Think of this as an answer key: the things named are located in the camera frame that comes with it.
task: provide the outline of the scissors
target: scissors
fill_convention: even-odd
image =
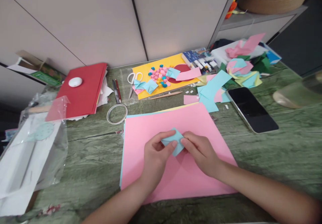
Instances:
[[[137,80],[138,75],[141,75],[141,79],[139,79],[139,81],[141,81],[143,79],[143,74],[141,72],[138,72],[136,74],[135,73],[129,74],[128,77],[127,77],[127,82],[129,82],[132,86],[134,86],[134,79]],[[133,87],[131,87],[131,89],[130,89],[130,95],[128,96],[128,98],[131,98],[132,92],[133,92]]]

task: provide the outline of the shelf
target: shelf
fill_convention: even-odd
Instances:
[[[263,14],[255,14],[250,12],[246,12],[245,14],[233,14],[229,19],[224,20],[219,30],[221,31],[221,30],[241,27],[245,25],[250,25],[254,23],[260,23],[263,21],[269,21],[269,20],[273,20],[281,17],[301,14],[306,9],[307,9],[307,6],[302,5],[293,11],[283,13],[283,14],[263,15]]]

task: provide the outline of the phone screen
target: phone screen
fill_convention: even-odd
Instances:
[[[278,129],[276,122],[249,89],[245,87],[232,89],[228,91],[228,94],[256,133]]]

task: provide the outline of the red folder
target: red folder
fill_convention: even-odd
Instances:
[[[95,114],[96,105],[107,64],[98,63],[90,66],[80,67],[70,70],[65,82],[61,86],[57,98],[67,96],[66,118],[79,117],[83,115]],[[70,79],[80,77],[83,82],[80,86],[70,87]],[[52,106],[46,117],[46,121],[58,120],[57,111]]]

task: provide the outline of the hand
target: hand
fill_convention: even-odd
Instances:
[[[223,162],[218,158],[208,138],[195,135],[190,131],[185,132],[183,136],[182,145],[192,154],[201,171],[216,178]]]
[[[165,164],[177,146],[177,141],[172,141],[166,147],[160,141],[174,134],[175,130],[160,132],[145,144],[144,167],[140,180],[150,193],[161,181]]]

